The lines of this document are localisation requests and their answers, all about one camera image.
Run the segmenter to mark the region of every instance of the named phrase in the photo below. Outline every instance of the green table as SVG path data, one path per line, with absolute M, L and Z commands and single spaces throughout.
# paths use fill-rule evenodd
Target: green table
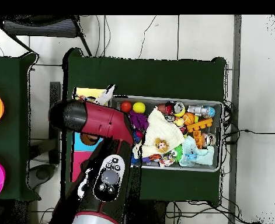
M 72 98 L 75 87 L 104 89 L 116 84 L 116 95 L 194 100 L 224 99 L 225 60 L 181 59 L 157 61 L 82 57 L 78 48 L 64 57 L 64 93 Z M 66 183 L 69 187 L 72 134 L 67 133 Z M 220 171 L 142 170 L 141 200 L 219 202 Z
M 27 77 L 36 59 L 34 53 L 19 58 L 0 57 L 0 98 L 5 109 L 0 119 L 0 164 L 6 172 L 0 199 L 39 199 L 39 195 L 26 185 L 29 157 Z

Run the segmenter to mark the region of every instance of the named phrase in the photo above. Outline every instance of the orange lego brick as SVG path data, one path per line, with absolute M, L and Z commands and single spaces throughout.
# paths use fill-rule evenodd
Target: orange lego brick
M 201 141 L 201 132 L 200 131 L 193 131 L 193 138 L 196 141 L 196 146 L 198 149 L 202 149 L 203 144 Z
M 212 126 L 212 118 L 207 118 L 206 120 L 201 120 L 195 124 L 187 125 L 187 130 L 189 133 L 193 131 L 198 131 L 200 128 L 205 129 L 205 127 L 211 127 Z

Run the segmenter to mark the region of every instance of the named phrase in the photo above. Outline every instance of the light blue toy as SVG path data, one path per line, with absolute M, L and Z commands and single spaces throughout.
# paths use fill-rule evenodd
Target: light blue toy
M 198 149 L 196 141 L 191 136 L 187 136 L 184 143 L 182 143 L 182 152 L 183 155 L 179 162 L 181 166 L 192 167 L 195 163 L 208 166 L 213 165 L 214 147 L 208 146 L 207 149 Z

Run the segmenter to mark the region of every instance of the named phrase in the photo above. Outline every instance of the gray bin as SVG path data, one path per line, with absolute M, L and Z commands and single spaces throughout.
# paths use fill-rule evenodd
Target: gray bin
M 151 164 L 142 163 L 142 168 L 145 169 L 164 169 L 164 170 L 189 170 L 189 171 L 198 171 L 198 172 L 216 172 L 221 166 L 221 147 L 222 147 L 222 135 L 223 135 L 223 124 L 222 120 L 224 118 L 224 105 L 218 101 L 204 101 L 204 100 L 186 100 L 186 99 L 170 99 L 170 98 L 155 98 L 155 97 L 142 97 L 142 96 L 128 96 L 128 97 L 119 97 L 114 96 L 111 101 L 111 107 L 120 109 L 120 105 L 123 101 L 128 101 L 134 104 L 135 102 L 143 102 L 145 104 L 145 115 L 149 116 L 155 106 L 161 103 L 166 103 L 168 101 L 180 101 L 182 102 L 186 109 L 188 106 L 210 106 L 215 109 L 215 116 L 213 117 L 213 124 L 211 127 L 205 129 L 200 129 L 201 132 L 212 133 L 216 136 L 216 146 L 214 147 L 214 157 L 213 165 L 202 165 L 195 164 L 193 167 L 183 167 L 178 163 L 174 163 L 169 167 L 160 167 L 158 162 L 151 162 Z

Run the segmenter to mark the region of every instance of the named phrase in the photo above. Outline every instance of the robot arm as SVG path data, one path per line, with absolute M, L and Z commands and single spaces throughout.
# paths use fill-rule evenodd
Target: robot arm
M 133 133 L 126 114 L 91 102 L 60 101 L 49 122 L 63 130 L 99 135 L 104 140 L 59 202 L 49 224 L 121 224 L 126 200 Z

